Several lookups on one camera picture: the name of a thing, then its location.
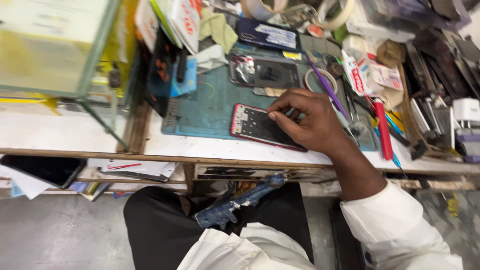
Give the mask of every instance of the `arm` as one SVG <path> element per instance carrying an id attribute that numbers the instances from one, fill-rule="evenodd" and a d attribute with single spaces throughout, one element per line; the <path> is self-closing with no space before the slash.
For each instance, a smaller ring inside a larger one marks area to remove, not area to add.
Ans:
<path id="1" fill-rule="evenodd" d="M 290 117 L 282 113 L 291 108 L 295 110 Z M 387 181 L 343 131 L 327 95 L 290 89 L 274 101 L 267 112 L 296 143 L 329 157 L 345 200 L 370 197 L 387 185 Z M 298 117 L 300 112 L 305 117 L 297 124 L 292 118 Z"/>
<path id="2" fill-rule="evenodd" d="M 328 96 L 291 89 L 267 112 L 296 143 L 330 158 L 342 187 L 345 219 L 367 246 L 376 269 L 462 269 L 461 258 L 450 254 L 438 231 L 422 218 L 420 203 L 388 184 L 347 137 Z M 294 121 L 301 112 L 305 117 Z"/>

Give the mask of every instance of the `blue denim cloth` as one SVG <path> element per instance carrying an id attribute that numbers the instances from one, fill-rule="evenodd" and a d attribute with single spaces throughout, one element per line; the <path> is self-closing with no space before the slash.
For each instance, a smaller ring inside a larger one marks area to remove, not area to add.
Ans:
<path id="1" fill-rule="evenodd" d="M 237 223 L 237 218 L 233 215 L 233 210 L 241 206 L 256 206 L 260 198 L 277 189 L 285 183 L 285 175 L 274 174 L 265 177 L 263 183 L 256 188 L 244 192 L 236 198 L 231 198 L 221 202 L 216 202 L 208 208 L 196 213 L 193 218 L 197 220 L 202 228 L 208 228 L 213 225 L 220 225 L 225 229 L 227 222 Z"/>

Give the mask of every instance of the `concrete floor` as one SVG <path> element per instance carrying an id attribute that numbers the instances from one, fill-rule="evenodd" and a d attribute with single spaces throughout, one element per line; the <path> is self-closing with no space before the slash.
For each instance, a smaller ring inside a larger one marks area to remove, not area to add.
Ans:
<path id="1" fill-rule="evenodd" d="M 436 195 L 417 196 L 426 209 L 425 217 L 439 229 L 452 251 L 464 258 L 465 270 L 480 266 L 479 195 L 459 196 L 462 218 L 449 217 Z M 126 200 L 110 196 L 94 203 L 80 196 L 0 200 L 0 269 L 133 270 L 122 215 Z M 322 270 L 335 269 L 328 218 L 332 203 L 331 198 L 304 198 L 315 265 Z"/>

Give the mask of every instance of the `man's right hand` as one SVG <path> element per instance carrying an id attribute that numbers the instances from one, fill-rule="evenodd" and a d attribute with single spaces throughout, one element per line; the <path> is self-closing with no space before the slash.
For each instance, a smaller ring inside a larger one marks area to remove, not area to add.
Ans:
<path id="1" fill-rule="evenodd" d="M 285 113 L 294 108 L 290 116 Z M 268 108 L 268 117 L 274 120 L 296 143 L 305 148 L 331 156 L 351 140 L 345 134 L 326 94 L 306 89 L 289 89 Z M 300 115 L 305 117 L 296 123 Z"/>

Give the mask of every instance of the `lap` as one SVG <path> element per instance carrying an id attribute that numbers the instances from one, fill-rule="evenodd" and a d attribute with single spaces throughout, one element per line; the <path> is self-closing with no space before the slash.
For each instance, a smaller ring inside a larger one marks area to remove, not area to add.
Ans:
<path id="1" fill-rule="evenodd" d="M 125 224 L 136 270 L 175 270 L 204 229 L 187 217 L 179 196 L 149 186 L 134 193 L 124 208 Z M 255 207 L 234 212 L 239 222 L 226 232 L 239 233 L 250 222 L 275 228 L 297 241 L 313 262 L 312 244 L 298 183 L 285 184 L 260 199 Z"/>

